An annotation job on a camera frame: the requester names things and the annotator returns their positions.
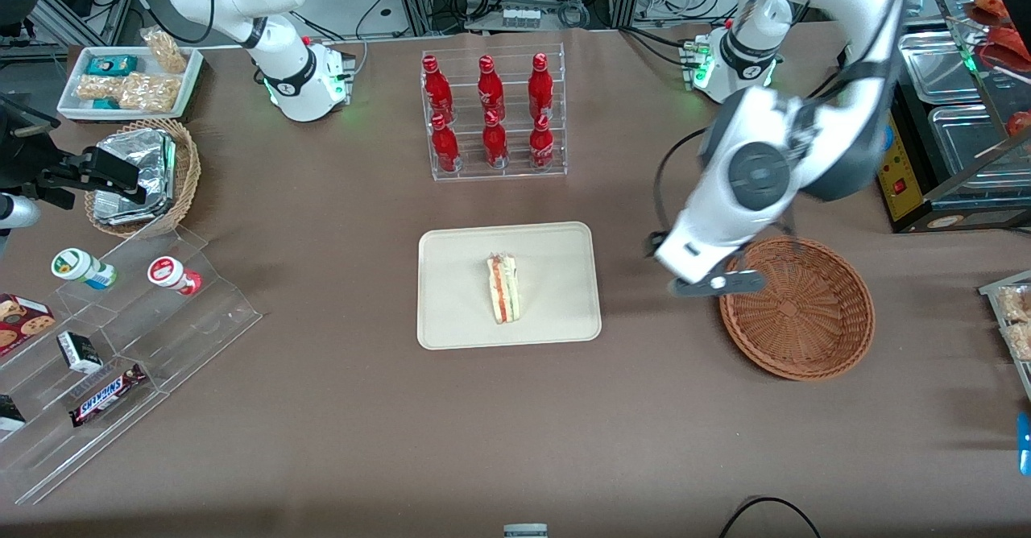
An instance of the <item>yellow label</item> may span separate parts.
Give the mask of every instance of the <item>yellow label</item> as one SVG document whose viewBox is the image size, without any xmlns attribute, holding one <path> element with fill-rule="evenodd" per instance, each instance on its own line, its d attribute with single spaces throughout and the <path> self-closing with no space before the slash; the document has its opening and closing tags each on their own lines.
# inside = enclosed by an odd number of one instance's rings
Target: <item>yellow label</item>
<svg viewBox="0 0 1031 538">
<path fill-rule="evenodd" d="M 902 146 L 898 127 L 895 127 L 895 119 L 891 113 L 888 115 L 885 137 L 888 139 L 888 149 L 884 164 L 880 164 L 880 170 L 877 171 L 877 181 L 880 182 L 880 191 L 885 194 L 892 220 L 898 222 L 902 215 L 912 212 L 924 203 L 924 194 L 917 182 L 917 175 L 913 175 L 909 156 L 906 156 Z"/>
</svg>

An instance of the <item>table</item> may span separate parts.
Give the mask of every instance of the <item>table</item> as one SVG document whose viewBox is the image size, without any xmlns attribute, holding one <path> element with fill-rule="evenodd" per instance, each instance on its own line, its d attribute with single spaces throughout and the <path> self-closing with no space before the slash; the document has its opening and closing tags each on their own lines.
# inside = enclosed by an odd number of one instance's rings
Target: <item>table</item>
<svg viewBox="0 0 1031 538">
<path fill-rule="evenodd" d="M 434 182 L 421 49 L 557 39 L 568 177 Z M 840 44 L 829 24 L 799 25 L 776 82 L 807 93 Z M 789 382 L 737 351 L 714 300 L 672 299 L 670 274 L 642 258 L 656 164 L 716 106 L 625 36 L 376 42 L 354 104 L 313 124 L 269 105 L 242 51 L 205 57 L 213 72 L 188 126 L 203 175 L 185 225 L 267 315 L 42 504 L 0 504 L 0 535 L 428 538 L 544 522 L 556 538 L 714 536 L 761 494 L 795 502 L 825 536 L 1031 532 L 1013 440 L 1027 402 L 976 293 L 1031 267 L 1028 238 L 893 236 L 873 187 L 800 199 L 799 233 L 857 267 L 877 330 L 855 370 Z M 77 153 L 111 131 L 66 123 L 54 137 Z M 670 207 L 697 181 L 696 148 L 670 163 Z M 12 234 L 5 290 L 45 296 L 59 248 L 115 244 L 80 210 L 44 207 Z M 597 340 L 419 346 L 424 233 L 566 220 L 593 230 Z M 805 532 L 764 504 L 732 536 Z"/>
</svg>

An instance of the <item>sandwich slice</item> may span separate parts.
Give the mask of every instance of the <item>sandwich slice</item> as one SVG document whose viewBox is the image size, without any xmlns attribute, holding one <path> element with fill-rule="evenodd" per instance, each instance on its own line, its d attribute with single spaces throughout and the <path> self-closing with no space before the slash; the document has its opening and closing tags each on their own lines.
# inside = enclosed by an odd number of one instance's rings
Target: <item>sandwich slice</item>
<svg viewBox="0 0 1031 538">
<path fill-rule="evenodd" d="M 511 255 L 491 255 L 487 259 L 491 271 L 491 303 L 498 325 L 514 323 L 520 317 L 519 284 L 516 281 L 516 259 Z"/>
</svg>

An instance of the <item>bottle with green lid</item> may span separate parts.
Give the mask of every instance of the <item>bottle with green lid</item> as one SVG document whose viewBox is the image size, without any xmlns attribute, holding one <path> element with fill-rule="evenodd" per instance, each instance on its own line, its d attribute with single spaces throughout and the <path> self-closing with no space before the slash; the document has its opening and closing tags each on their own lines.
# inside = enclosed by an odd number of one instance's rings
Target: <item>bottle with green lid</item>
<svg viewBox="0 0 1031 538">
<path fill-rule="evenodd" d="M 97 291 L 103 291 L 108 285 L 114 284 L 119 276 L 113 266 L 101 263 L 79 248 L 64 248 L 54 257 L 51 270 L 56 277 L 81 282 Z"/>
</svg>

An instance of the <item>yogurt bottle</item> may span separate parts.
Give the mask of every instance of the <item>yogurt bottle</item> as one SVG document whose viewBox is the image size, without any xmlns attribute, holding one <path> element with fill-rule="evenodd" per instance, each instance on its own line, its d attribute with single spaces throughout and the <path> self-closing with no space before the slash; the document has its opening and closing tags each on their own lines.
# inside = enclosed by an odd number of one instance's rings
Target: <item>yogurt bottle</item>
<svg viewBox="0 0 1031 538">
<path fill-rule="evenodd" d="M 171 289 L 184 296 L 200 291 L 203 283 L 203 278 L 196 271 L 184 267 L 182 263 L 170 256 L 163 256 L 152 262 L 146 277 L 162 289 Z"/>
<path fill-rule="evenodd" d="M 79 248 L 64 248 L 54 257 L 51 270 L 56 277 L 81 282 L 97 291 L 103 291 L 108 285 L 114 284 L 115 278 L 119 277 L 118 270 L 114 270 L 113 266 L 101 263 Z"/>
</svg>

